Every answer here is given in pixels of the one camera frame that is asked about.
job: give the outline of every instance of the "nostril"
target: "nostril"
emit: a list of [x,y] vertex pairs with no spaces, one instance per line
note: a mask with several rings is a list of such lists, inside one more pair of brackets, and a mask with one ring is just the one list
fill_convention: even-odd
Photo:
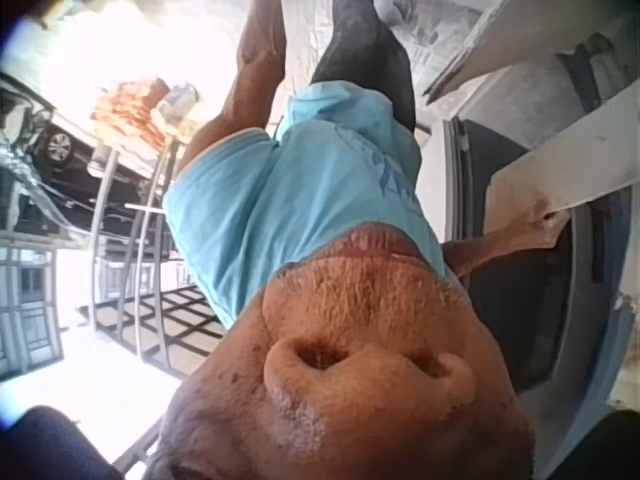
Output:
[[413,364],[431,378],[442,378],[447,375],[447,369],[433,354],[420,355],[409,358]]
[[347,358],[347,354],[326,345],[299,346],[296,353],[300,359],[316,370],[327,370]]

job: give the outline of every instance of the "black pants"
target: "black pants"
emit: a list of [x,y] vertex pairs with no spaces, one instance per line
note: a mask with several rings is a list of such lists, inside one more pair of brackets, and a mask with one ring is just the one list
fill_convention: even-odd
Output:
[[333,0],[333,36],[311,83],[346,80],[377,90],[393,116],[413,132],[416,106],[409,56],[380,21],[373,0]]

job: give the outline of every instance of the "nose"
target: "nose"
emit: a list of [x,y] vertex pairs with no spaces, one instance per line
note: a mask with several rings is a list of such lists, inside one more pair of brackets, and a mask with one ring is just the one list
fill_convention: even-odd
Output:
[[329,421],[345,418],[348,411],[352,420],[398,410],[428,417],[473,401],[475,377],[461,358],[448,353],[410,357],[380,345],[350,351],[326,342],[281,339],[267,355],[264,383],[280,415],[295,416],[304,406]]

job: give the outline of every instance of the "car wheel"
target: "car wheel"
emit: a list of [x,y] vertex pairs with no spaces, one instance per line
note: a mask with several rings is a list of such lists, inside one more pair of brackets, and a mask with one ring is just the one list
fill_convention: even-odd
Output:
[[47,159],[52,165],[64,167],[71,160],[74,140],[68,133],[55,129],[49,135],[44,149]]

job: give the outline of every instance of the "light blue shirt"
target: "light blue shirt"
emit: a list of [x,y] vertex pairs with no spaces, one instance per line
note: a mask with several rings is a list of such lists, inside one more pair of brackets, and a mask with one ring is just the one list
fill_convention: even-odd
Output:
[[231,328],[280,268],[362,223],[402,230],[445,276],[414,193],[420,161],[384,95],[314,84],[289,101],[275,140],[250,129],[212,146],[164,206],[198,286]]

